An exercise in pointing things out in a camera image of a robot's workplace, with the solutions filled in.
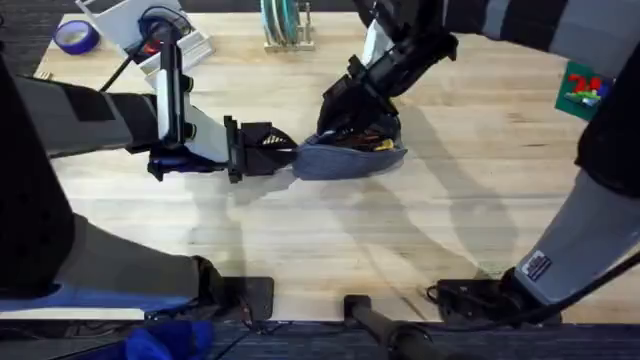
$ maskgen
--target gray fabric pouch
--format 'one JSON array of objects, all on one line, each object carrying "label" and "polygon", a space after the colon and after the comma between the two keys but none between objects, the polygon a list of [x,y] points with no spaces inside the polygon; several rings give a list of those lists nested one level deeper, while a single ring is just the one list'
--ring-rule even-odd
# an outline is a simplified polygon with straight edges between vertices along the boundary
[{"label": "gray fabric pouch", "polygon": [[366,177],[385,170],[402,160],[407,153],[400,137],[394,148],[364,152],[345,147],[317,144],[312,135],[298,147],[293,174],[302,180],[339,180]]}]

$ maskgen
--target wooden tabletop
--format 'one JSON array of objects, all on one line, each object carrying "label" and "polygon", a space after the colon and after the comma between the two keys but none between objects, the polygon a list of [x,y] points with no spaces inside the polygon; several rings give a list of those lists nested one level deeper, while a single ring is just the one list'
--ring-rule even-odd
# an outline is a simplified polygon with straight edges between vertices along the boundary
[{"label": "wooden tabletop", "polygon": [[[321,94],[360,55],[355,13],[313,13],[314,52],[267,54],[258,14],[192,14],[216,53],[197,66],[192,103],[221,120],[272,121],[301,141]],[[69,15],[63,21],[81,15]],[[146,155],[106,151],[54,161],[76,212],[119,236],[202,255],[224,275],[271,276],[274,319],[340,320],[366,293],[395,319],[437,320],[419,290],[442,278],[500,276],[538,240],[571,189],[584,122],[554,110],[565,60],[477,36],[395,100],[404,164],[360,180],[306,182],[290,170],[230,185],[226,174],[146,173]],[[51,45],[39,71],[100,87],[122,58]],[[146,92],[128,69],[111,91]],[[639,322],[632,271],[565,313],[567,322]],[[140,317],[139,311],[41,310],[3,317]]]}]

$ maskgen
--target white container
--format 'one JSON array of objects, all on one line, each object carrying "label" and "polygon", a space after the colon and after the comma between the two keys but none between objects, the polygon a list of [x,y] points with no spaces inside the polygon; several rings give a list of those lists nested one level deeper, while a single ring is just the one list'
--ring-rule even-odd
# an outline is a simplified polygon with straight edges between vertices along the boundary
[{"label": "white container", "polygon": [[[152,6],[165,6],[184,16],[191,24],[193,31],[178,40],[178,46],[182,50],[182,70],[184,72],[213,54],[214,49],[209,35],[195,26],[187,14],[182,11],[178,0],[123,0],[96,14],[89,10],[88,6],[98,1],[100,0],[76,0],[76,4],[102,36],[117,45],[118,52],[124,58],[127,57],[125,49],[135,46],[142,40],[138,20],[145,10]],[[155,88],[155,73],[160,68],[160,54],[155,54],[136,65],[146,77],[146,81]]]}]

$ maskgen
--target blue tape roll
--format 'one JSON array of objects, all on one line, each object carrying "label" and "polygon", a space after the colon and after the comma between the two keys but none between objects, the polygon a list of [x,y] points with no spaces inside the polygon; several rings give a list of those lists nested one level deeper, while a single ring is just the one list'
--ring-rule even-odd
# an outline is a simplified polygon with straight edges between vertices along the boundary
[{"label": "blue tape roll", "polygon": [[53,41],[67,54],[80,55],[98,45],[100,34],[88,22],[74,20],[60,25],[53,34]]}]

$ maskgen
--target black cable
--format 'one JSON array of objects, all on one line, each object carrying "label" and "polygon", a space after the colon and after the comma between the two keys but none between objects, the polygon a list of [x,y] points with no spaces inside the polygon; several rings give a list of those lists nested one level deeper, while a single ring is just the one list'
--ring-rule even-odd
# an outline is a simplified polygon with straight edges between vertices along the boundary
[{"label": "black cable", "polygon": [[213,360],[222,359],[222,357],[224,357],[229,351],[231,351],[234,347],[236,347],[236,345],[238,345],[242,340],[246,339],[251,334],[253,334],[253,332],[247,331],[246,333],[239,336],[237,339],[233,340],[231,344],[227,345],[226,348],[222,349],[222,351],[220,351],[218,355],[216,355],[216,357],[213,358]]},{"label": "black cable", "polygon": [[343,334],[345,332],[347,332],[348,330],[352,330],[349,327],[346,326],[346,324],[344,322],[340,323],[340,324],[331,324],[330,326],[340,326],[342,327],[341,330],[338,331],[319,331],[319,332],[312,332],[312,333],[306,333],[306,334],[286,334],[286,335],[281,335],[278,334],[276,335],[276,331],[282,329],[285,326],[291,326],[294,325],[295,322],[294,321],[289,321],[287,323],[283,323],[280,325],[275,326],[273,329],[269,329],[265,324],[263,324],[260,321],[256,321],[253,317],[253,311],[251,311],[251,306],[249,305],[249,302],[242,296],[238,297],[239,301],[240,301],[240,306],[242,307],[242,312],[243,314],[248,316],[248,319],[242,319],[242,324],[247,328],[247,330],[256,333],[257,335],[268,335],[268,336],[278,336],[278,337],[287,337],[287,338],[312,338],[312,337],[326,337],[326,336],[335,336],[335,335],[340,335]]},{"label": "black cable", "polygon": [[91,326],[90,324],[91,324],[91,321],[83,321],[81,326],[89,330],[96,331],[96,330],[104,329],[106,326],[109,326],[109,325],[119,325],[119,323],[115,321],[114,322],[98,321],[98,324],[96,326]]},{"label": "black cable", "polygon": [[105,330],[105,331],[103,331],[101,333],[98,333],[98,334],[89,334],[89,335],[79,335],[78,334],[79,331],[77,331],[76,334],[70,336],[69,339],[97,339],[97,338],[100,338],[100,337],[103,337],[103,336],[113,335],[113,334],[115,334],[115,333],[117,333],[117,332],[129,327],[129,326],[131,326],[131,325],[122,325],[122,326],[119,326],[119,327],[114,327],[114,328]]},{"label": "black cable", "polygon": [[487,331],[494,330],[503,326],[511,325],[511,324],[519,324],[522,322],[527,322],[532,319],[544,319],[555,314],[562,312],[562,310],[568,308],[569,306],[577,303],[585,296],[591,294],[592,292],[598,290],[603,285],[613,281],[620,275],[624,274],[627,270],[633,268],[638,263],[640,263],[640,251],[633,254],[620,264],[613,267],[611,270],[604,273],[598,279],[592,281],[584,288],[576,291],[569,297],[561,300],[555,304],[547,305],[535,310],[525,311],[520,314],[514,315],[512,317],[502,319],[499,321],[495,321],[490,324],[478,325],[478,326],[470,326],[463,328],[453,328],[448,326],[441,326],[436,324],[424,323],[421,326],[433,330],[446,331],[446,332],[477,332],[477,331]]},{"label": "black cable", "polygon": [[72,352],[70,354],[64,354],[64,355],[56,356],[54,358],[49,358],[48,360],[71,360],[71,359],[77,359],[78,356],[80,356],[80,355],[90,354],[90,353],[92,353],[94,351],[102,350],[102,349],[108,348],[110,346],[113,346],[113,345],[115,345],[115,344],[117,344],[119,342],[120,342],[120,340],[118,339],[116,341],[113,341],[113,342],[110,342],[110,343],[107,343],[107,344],[102,344],[100,346],[92,347],[92,348],[89,348],[89,349],[75,351],[75,352]]},{"label": "black cable", "polygon": [[0,327],[0,332],[3,331],[8,331],[8,332],[13,332],[16,334],[20,334],[26,338],[32,339],[32,340],[47,340],[48,338],[46,336],[42,336],[42,335],[38,335],[34,332],[32,332],[31,330],[27,330],[27,329],[22,329],[22,328],[9,328],[9,327]]},{"label": "black cable", "polygon": [[[189,20],[187,20],[187,18],[178,13],[177,11],[168,8],[166,6],[150,6],[149,8],[147,8],[142,15],[140,16],[140,18],[138,19],[138,24],[140,29],[140,34],[142,35],[142,41],[140,41],[140,43],[132,50],[129,52],[129,54],[127,55],[127,58],[122,62],[122,64],[120,64],[120,66],[118,67],[118,69],[116,69],[116,71],[113,73],[113,75],[111,75],[111,77],[109,78],[109,80],[107,80],[107,82],[100,88],[99,91],[104,92],[107,91],[111,85],[120,77],[120,75],[122,74],[122,72],[124,71],[124,69],[129,66],[129,64],[131,63],[131,61],[133,61],[133,58],[142,51],[142,49],[144,48],[144,46],[149,42],[149,40],[151,40],[151,37],[153,36],[153,34],[155,34],[156,31],[158,31],[160,28],[162,28],[161,23],[158,21],[158,18],[155,18],[156,21],[151,24],[149,26],[148,29],[143,30],[142,29],[142,22],[144,21],[145,17],[147,16],[147,14],[149,13],[149,11],[153,10],[153,9],[164,9],[166,11],[169,11],[173,14],[175,14],[176,16],[178,16],[179,19],[182,19],[185,21],[185,23],[188,25],[188,31],[191,32],[193,31],[193,26],[191,25],[191,23],[189,22]],[[174,21],[170,21],[170,20],[166,20],[166,24],[168,24],[169,26],[175,26],[175,20]]]},{"label": "black cable", "polygon": [[475,305],[479,305],[479,306],[484,307],[484,308],[494,308],[495,309],[498,306],[498,305],[493,304],[491,302],[484,301],[484,300],[482,300],[481,298],[479,298],[477,296],[473,296],[473,294],[470,294],[470,293],[460,292],[460,291],[457,291],[455,289],[451,289],[449,287],[443,287],[443,286],[439,286],[439,285],[431,285],[431,286],[429,286],[427,288],[427,291],[426,291],[425,295],[426,295],[427,299],[431,303],[433,303],[435,305],[440,305],[440,304],[439,304],[437,295],[433,294],[434,291],[437,292],[437,293],[447,292],[449,294],[452,294],[454,296],[463,298],[463,299],[465,299],[465,300],[467,300],[467,301],[469,301],[471,303],[474,303]]},{"label": "black cable", "polygon": [[111,87],[111,85],[113,84],[114,81],[116,81],[120,75],[122,74],[122,72],[124,71],[124,69],[129,66],[129,64],[131,63],[131,61],[133,60],[133,57],[136,56],[136,54],[138,54],[140,51],[142,51],[142,48],[147,44],[147,42],[149,41],[149,39],[151,39],[151,36],[153,35],[153,33],[156,32],[156,30],[158,30],[160,28],[160,26],[154,26],[152,28],[151,31],[149,31],[149,33],[147,34],[147,36],[145,36],[142,41],[140,41],[140,43],[134,48],[133,51],[131,51],[129,53],[129,55],[127,55],[127,58],[122,62],[122,64],[120,64],[120,66],[118,67],[118,69],[116,69],[116,71],[113,73],[113,75],[111,75],[111,77],[109,78],[109,80],[107,80],[107,82],[100,88],[100,92],[104,92],[109,90],[109,88]]}]

